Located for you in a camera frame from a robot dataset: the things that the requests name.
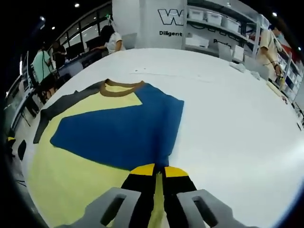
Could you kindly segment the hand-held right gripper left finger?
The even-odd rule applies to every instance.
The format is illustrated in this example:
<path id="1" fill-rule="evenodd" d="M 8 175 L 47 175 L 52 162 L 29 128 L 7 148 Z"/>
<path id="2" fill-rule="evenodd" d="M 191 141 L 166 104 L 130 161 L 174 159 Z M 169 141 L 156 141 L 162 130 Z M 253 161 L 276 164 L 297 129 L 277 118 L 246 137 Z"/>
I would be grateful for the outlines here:
<path id="1" fill-rule="evenodd" d="M 155 164 L 133 169 L 120 188 L 112 187 L 85 208 L 84 215 L 61 228 L 147 228 L 154 207 Z"/>

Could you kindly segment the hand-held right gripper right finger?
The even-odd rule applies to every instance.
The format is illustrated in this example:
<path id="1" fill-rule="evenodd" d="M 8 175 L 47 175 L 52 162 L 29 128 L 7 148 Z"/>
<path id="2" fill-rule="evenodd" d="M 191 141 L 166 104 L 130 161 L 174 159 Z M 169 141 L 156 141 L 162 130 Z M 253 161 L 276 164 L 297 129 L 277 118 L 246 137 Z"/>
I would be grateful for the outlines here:
<path id="1" fill-rule="evenodd" d="M 171 228 L 245 228 L 232 208 L 208 191 L 198 190 L 187 172 L 167 166 L 162 171 L 164 210 Z"/>

